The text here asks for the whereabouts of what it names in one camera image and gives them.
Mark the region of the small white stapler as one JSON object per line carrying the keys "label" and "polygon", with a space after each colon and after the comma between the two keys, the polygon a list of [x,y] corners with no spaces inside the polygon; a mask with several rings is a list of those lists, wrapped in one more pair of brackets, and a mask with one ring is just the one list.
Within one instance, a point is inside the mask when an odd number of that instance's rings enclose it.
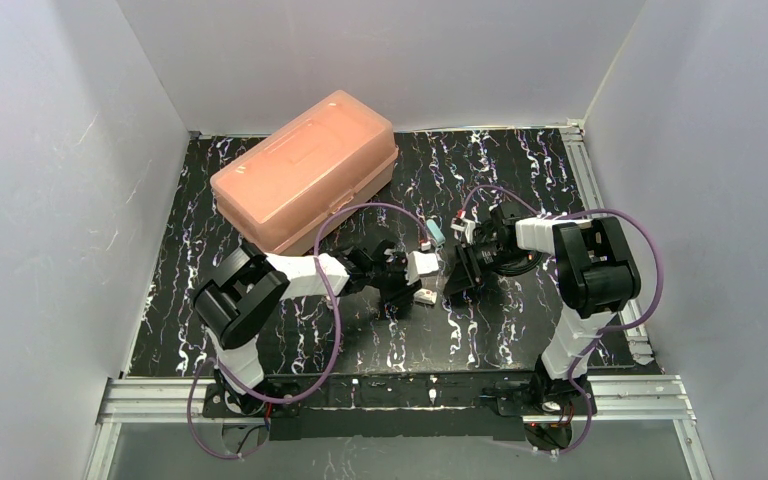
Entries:
{"label": "small white stapler", "polygon": [[430,289],[420,288],[413,293],[413,301],[417,304],[434,306],[437,299],[438,293]]}

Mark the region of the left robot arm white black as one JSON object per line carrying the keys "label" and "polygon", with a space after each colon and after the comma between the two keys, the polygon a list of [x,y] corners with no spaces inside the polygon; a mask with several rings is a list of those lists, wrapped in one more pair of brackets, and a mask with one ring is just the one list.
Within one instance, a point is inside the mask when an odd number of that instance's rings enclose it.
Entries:
{"label": "left robot arm white black", "polygon": [[372,248],[349,246],[305,256],[264,253],[244,242],[194,291],[192,308],[208,329],[216,350],[215,370],[227,390],[289,404],[315,389],[281,397],[257,389],[265,379],[257,339],[283,301],[325,296],[336,304],[341,297],[373,287],[386,304],[410,304],[422,290],[423,278],[438,270],[436,254],[406,253],[388,240]]}

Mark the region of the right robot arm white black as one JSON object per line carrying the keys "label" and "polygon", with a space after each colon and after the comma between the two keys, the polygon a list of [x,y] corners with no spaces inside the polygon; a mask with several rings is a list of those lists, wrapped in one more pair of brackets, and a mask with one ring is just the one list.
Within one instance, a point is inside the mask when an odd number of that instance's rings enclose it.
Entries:
{"label": "right robot arm white black", "polygon": [[585,393],[587,348],[611,320],[636,298],[641,279],[620,219],[526,218],[509,202],[483,222],[458,212],[451,222],[456,238],[448,297],[480,287],[487,274],[518,276],[542,258],[553,258],[556,289],[563,307],[548,346],[524,382],[490,389],[490,394],[544,411],[575,404]]}

